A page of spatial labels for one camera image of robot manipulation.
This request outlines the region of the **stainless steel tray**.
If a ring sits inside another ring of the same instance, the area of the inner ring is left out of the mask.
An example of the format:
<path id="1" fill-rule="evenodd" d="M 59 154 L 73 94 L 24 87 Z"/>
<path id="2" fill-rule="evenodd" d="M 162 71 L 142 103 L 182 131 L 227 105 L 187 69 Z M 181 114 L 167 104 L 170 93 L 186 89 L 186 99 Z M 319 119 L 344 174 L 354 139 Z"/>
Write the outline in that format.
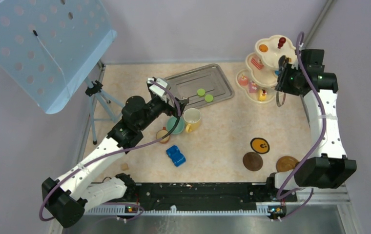
<path id="1" fill-rule="evenodd" d="M 200 109 L 230 99 L 235 94 L 223 70 L 215 63 L 166 77 L 165 80 L 172 94 L 189 99 L 186 109 Z M 198 95 L 198 89 L 204 89 L 207 95 L 212 95 L 213 101 L 205 101 L 204 97 Z"/>

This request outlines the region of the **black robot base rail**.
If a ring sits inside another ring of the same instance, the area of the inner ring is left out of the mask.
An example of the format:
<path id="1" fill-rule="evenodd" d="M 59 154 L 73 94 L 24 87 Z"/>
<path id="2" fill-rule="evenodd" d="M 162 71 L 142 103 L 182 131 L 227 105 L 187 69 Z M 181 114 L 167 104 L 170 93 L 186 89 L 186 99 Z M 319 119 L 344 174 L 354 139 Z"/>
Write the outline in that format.
<path id="1" fill-rule="evenodd" d="M 272 182 L 141 183 L 128 187 L 120 201 L 139 204 L 146 211 L 252 211 L 257 203 L 275 202 Z"/>

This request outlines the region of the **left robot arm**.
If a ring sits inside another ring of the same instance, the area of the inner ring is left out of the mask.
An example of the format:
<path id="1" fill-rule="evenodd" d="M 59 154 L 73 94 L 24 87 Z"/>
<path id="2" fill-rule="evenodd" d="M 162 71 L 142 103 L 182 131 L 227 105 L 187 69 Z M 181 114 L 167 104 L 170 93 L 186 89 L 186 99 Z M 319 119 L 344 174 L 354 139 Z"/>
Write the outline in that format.
<path id="1" fill-rule="evenodd" d="M 189 104 L 188 98 L 152 95 L 146 102 L 141 96 L 132 96 L 122 108 L 122 118 L 102 142 L 83 161 L 62 176 L 47 178 L 41 185 L 41 221 L 58 221 L 62 227 L 76 224 L 84 213 L 112 199 L 130 201 L 135 188 L 129 185 L 129 176 L 116 176 L 108 182 L 91 186 L 114 161 L 130 151 L 147 147 L 158 140 L 140 145 L 145 130 L 161 114 L 180 118 Z"/>

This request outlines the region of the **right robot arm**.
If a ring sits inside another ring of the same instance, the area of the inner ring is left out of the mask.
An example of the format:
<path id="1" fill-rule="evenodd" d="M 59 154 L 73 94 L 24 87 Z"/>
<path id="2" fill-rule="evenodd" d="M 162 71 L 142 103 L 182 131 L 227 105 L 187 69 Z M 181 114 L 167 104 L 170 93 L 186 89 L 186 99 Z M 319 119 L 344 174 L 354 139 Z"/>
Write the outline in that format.
<path id="1" fill-rule="evenodd" d="M 337 117 L 338 82 L 334 73 L 324 71 L 324 50 L 305 49 L 298 63 L 288 56 L 278 60 L 276 91 L 300 96 L 307 115 L 312 147 L 294 169 L 274 175 L 265 187 L 271 201 L 283 199 L 303 188 L 336 189 L 357 170 L 342 145 Z"/>

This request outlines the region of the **yellow cake slice toy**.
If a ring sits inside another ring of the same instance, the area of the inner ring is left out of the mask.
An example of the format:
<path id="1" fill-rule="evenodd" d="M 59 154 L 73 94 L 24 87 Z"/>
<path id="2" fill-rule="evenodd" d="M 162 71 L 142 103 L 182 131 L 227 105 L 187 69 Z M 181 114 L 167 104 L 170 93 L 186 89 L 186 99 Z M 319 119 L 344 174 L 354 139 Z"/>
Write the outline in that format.
<path id="1" fill-rule="evenodd" d="M 266 100 L 267 100 L 267 97 L 268 97 L 268 92 L 267 92 L 267 90 L 262 89 L 262 90 L 259 91 L 258 100 L 259 100 L 260 102 L 264 102 L 264 101 L 266 101 Z"/>

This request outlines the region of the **pink dome cupcake toy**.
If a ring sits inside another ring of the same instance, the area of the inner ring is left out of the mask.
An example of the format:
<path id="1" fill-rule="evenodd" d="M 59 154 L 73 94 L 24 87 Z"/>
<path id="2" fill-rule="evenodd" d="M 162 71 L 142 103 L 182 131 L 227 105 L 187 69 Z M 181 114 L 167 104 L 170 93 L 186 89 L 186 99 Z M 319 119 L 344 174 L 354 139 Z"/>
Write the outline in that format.
<path id="1" fill-rule="evenodd" d="M 241 74 L 237 81 L 240 86 L 247 86 L 249 84 L 249 79 L 244 74 Z"/>

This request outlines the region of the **orange swirl cookie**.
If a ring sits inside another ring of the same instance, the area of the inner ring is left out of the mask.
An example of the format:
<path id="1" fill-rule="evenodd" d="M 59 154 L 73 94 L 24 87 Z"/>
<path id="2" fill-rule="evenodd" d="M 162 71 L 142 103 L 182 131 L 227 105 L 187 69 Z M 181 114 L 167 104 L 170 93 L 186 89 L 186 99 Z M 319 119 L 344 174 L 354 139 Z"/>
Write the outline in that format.
<path id="1" fill-rule="evenodd" d="M 259 45 L 259 51 L 261 51 L 263 53 L 267 52 L 268 51 L 268 46 L 265 45 L 265 44 L 260 44 Z"/>

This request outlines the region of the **pink swirl roll cake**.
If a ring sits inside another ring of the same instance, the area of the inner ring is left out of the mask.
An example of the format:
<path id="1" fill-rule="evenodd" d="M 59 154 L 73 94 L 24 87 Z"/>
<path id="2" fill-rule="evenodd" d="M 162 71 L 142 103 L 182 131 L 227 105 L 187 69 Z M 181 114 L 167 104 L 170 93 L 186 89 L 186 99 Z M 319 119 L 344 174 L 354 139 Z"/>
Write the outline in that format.
<path id="1" fill-rule="evenodd" d="M 253 81 L 250 81 L 248 84 L 249 93 L 256 93 L 258 90 L 257 84 Z"/>

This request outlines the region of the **black-tipped metal tongs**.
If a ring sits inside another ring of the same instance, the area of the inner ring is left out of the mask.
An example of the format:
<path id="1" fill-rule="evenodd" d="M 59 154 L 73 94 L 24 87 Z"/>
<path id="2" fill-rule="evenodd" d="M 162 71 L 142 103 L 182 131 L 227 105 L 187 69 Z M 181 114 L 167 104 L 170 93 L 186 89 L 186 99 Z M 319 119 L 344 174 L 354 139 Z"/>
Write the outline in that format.
<path id="1" fill-rule="evenodd" d="M 285 55 L 281 56 L 279 58 L 279 61 L 278 61 L 279 74 L 277 76 L 277 85 L 275 87 L 277 107 L 282 107 L 285 104 L 285 101 L 286 101 L 286 95 L 287 94 L 284 93 L 283 91 L 281 91 L 280 89 L 278 89 L 278 86 L 281 84 L 283 71 L 284 71 L 284 68 L 285 68 L 286 64 L 288 63 L 288 61 L 289 61 L 289 58 L 286 57 Z M 279 94 L 280 92 L 283 93 L 283 99 L 282 100 L 280 100 L 280 94 Z"/>

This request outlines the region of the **pink strawberry cake slice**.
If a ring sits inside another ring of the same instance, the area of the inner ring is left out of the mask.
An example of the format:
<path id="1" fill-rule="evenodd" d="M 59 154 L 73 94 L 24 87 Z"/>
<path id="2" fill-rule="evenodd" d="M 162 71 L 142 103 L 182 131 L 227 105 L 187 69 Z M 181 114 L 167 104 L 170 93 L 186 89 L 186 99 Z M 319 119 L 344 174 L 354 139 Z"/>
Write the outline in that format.
<path id="1" fill-rule="evenodd" d="M 250 59 L 250 63 L 256 67 L 258 70 L 261 70 L 264 68 L 264 65 L 262 63 L 262 61 L 260 60 L 260 58 L 258 58 L 257 56 L 253 56 L 251 59 Z"/>

